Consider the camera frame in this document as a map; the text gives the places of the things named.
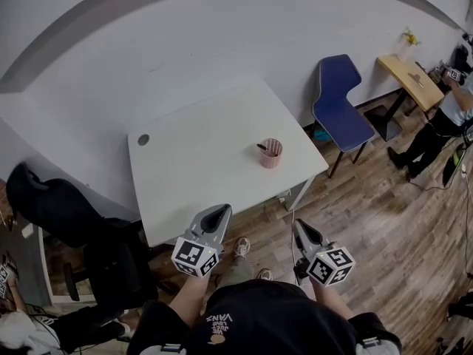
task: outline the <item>black shoe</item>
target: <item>black shoe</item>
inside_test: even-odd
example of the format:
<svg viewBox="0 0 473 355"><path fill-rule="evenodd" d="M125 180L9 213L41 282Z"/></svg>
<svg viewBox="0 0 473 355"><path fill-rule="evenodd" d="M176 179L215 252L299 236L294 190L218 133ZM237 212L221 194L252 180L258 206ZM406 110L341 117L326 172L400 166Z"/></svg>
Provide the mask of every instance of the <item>black shoe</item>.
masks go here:
<svg viewBox="0 0 473 355"><path fill-rule="evenodd" d="M453 308L455 306L455 304L449 304L449 308L447 309L446 311L446 321L450 321L450 319L452 318L453 314L450 313L450 309Z"/></svg>
<svg viewBox="0 0 473 355"><path fill-rule="evenodd" d="M403 167L406 165L406 163L403 161L403 156L394 151L391 146L387 148L387 154L397 169L403 169Z"/></svg>
<svg viewBox="0 0 473 355"><path fill-rule="evenodd" d="M418 164L419 162L412 162L407 165L407 174L409 175L408 181L411 181L411 179L415 179L422 172L422 170L419 170Z"/></svg>

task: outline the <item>black t-shirt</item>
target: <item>black t-shirt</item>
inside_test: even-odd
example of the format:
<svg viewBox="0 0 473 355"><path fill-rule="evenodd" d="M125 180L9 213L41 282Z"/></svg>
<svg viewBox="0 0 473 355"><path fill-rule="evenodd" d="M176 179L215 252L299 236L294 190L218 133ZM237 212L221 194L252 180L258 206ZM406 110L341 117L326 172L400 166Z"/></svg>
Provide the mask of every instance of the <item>black t-shirt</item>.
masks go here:
<svg viewBox="0 0 473 355"><path fill-rule="evenodd" d="M295 285L250 280L216 291L193 328L167 305L146 303L128 355L166 344L179 344L190 355L345 355L355 354L356 344L364 339L368 339L368 346L381 339L389 341L395 349L389 354L397 349L401 352L399 339L384 328L374 313L346 321L307 298Z"/></svg>

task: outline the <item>cable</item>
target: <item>cable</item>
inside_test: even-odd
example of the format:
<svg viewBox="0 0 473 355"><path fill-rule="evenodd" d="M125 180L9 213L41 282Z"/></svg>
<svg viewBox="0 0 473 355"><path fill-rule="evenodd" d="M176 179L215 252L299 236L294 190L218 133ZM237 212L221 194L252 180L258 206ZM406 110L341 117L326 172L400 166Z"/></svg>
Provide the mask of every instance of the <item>cable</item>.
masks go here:
<svg viewBox="0 0 473 355"><path fill-rule="evenodd" d="M291 213L292 213L292 222L290 224L290 236L291 236L290 250L293 253L293 270L294 270L294 268L296 267L296 255L294 254L294 209L291 211ZM297 281L296 272L294 272L294 285L298 285L298 284L299 283Z"/></svg>
<svg viewBox="0 0 473 355"><path fill-rule="evenodd" d="M413 183L412 181L408 181L407 183L412 184L413 186L416 186L416 187L422 189L424 192L428 192L428 191L430 191L431 189L439 189L439 190L441 190L441 191L446 191L448 188L450 188L450 187L452 186L452 184L453 184L453 179L455 178L455 175L457 174L457 172L458 172L459 170L460 170L460 169L457 169L457 170L455 171L455 173L453 174L452 179L450 180L449 186L447 186L446 188L442 188L442 187L439 187L439 186L431 186L430 188L425 189L424 187L419 186L418 184Z"/></svg>
<svg viewBox="0 0 473 355"><path fill-rule="evenodd" d="M61 343L59 342L59 339L58 339L57 336L56 336L56 335L57 335L56 332L55 332L54 330L52 330L51 328L48 328L43 322L41 322L41 321L40 321L39 319L37 319L35 316L30 316L30 317L33 318L33 319L34 319L37 323L39 323L41 326L43 326L44 329L46 329L46 332L50 333L50 334L52 335L52 337L53 337L54 339L56 339L56 342L58 343L58 346L59 346L59 350L61 350L64 355L67 355L67 354L66 354L66 351L64 351L64 350L62 349L62 347L61 347Z"/></svg>
<svg viewBox="0 0 473 355"><path fill-rule="evenodd" d="M44 308L42 308L41 306L37 306L37 305L33 305L33 304L25 304L26 306L31 306L32 308L34 309L38 309L39 311L42 311L42 315L46 316L46 317L54 317L55 319L57 319L57 317L51 315L51 314L48 314Z"/></svg>
<svg viewBox="0 0 473 355"><path fill-rule="evenodd" d="M87 351L87 350L89 350L89 349L92 348L92 347L98 346L99 344L100 344L100 343L98 343L97 345L92 345L92 346L86 347L86 348L79 347L78 350L72 352L71 354L75 354L76 352L80 352L80 353L82 354L82 351Z"/></svg>
<svg viewBox="0 0 473 355"><path fill-rule="evenodd" d="M473 197L472 197L472 191L470 190L470 185L469 185L469 182L468 182L468 175L466 174L466 172L463 172L462 171L462 174L465 176L465 181L466 181L466 188L468 189L467 193L466 193L466 221L465 221L465 273L466 273L466 276L469 278L469 279L473 279L473 274L469 273L468 270L467 270L467 265L468 265L468 212L469 212L469 205L470 205L470 201L473 200Z"/></svg>
<svg viewBox="0 0 473 355"><path fill-rule="evenodd" d="M434 124L430 121L428 121L426 125L430 125L433 128L435 134L438 137L443 137L443 138L462 138L463 137L463 135L442 135L442 134L438 134L437 130L435 130Z"/></svg>
<svg viewBox="0 0 473 355"><path fill-rule="evenodd" d="M440 152L442 152L443 150L445 150L445 149L447 149L448 147L450 147L450 145L451 145L452 143L454 143L458 138L459 138L459 137L454 138L454 140L451 141L451 142L450 142L448 145L446 145L444 148L442 148L442 150L441 150Z"/></svg>

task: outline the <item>wooden floor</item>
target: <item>wooden floor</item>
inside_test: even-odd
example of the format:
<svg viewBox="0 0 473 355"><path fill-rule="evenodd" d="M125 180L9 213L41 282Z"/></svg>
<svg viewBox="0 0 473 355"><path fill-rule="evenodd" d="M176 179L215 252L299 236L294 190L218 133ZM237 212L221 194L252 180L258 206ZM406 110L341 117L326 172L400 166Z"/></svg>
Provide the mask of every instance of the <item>wooden floor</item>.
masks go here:
<svg viewBox="0 0 473 355"><path fill-rule="evenodd" d="M393 98L381 103L389 105ZM445 323L447 305L469 287L464 258L466 184L458 173L449 189L424 192L408 184L405 172L389 162L387 146L405 150L426 122L419 109L404 117L402 110L408 105L397 114L404 128L401 135L385 143L376 134L357 164L352 164L353 153L344 157L333 179L319 175L295 217L337 240L354 256L355 270L338 287L351 309L377 313L401 338L404 354L434 354L439 336L453 338L464 333L473 338L467 319ZM413 181L424 188L438 185L443 165L459 143L443 151L425 175ZM338 155L333 143L318 143L317 147L332 165ZM465 163L471 180L472 161L470 152ZM469 225L473 208L470 212ZM294 283L290 222L290 214L275 199L236 215L225 238L228 254L216 273L230 264L234 241L247 236L251 241L248 258L255 271L270 268L276 280ZM169 254L151 265L162 280L182 285L184 278L170 263ZM54 272L51 276L59 279Z"/></svg>

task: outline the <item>black office chair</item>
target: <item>black office chair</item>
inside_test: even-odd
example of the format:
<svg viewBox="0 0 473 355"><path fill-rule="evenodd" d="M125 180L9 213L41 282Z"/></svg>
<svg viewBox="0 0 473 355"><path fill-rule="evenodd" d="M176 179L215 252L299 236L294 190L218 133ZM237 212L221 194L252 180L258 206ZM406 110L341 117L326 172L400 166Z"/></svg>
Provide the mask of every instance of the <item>black office chair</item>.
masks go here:
<svg viewBox="0 0 473 355"><path fill-rule="evenodd" d="M25 163L12 171L7 181L7 198L16 212L48 231L69 247L84 246L85 271L73 273L64 266L67 290L79 301L75 284L89 279L97 304L117 308L140 307L157 299L159 286L148 261L171 246L150 249L140 240L141 221L131 223L117 218L103 218L70 182L52 179L41 182Z"/></svg>

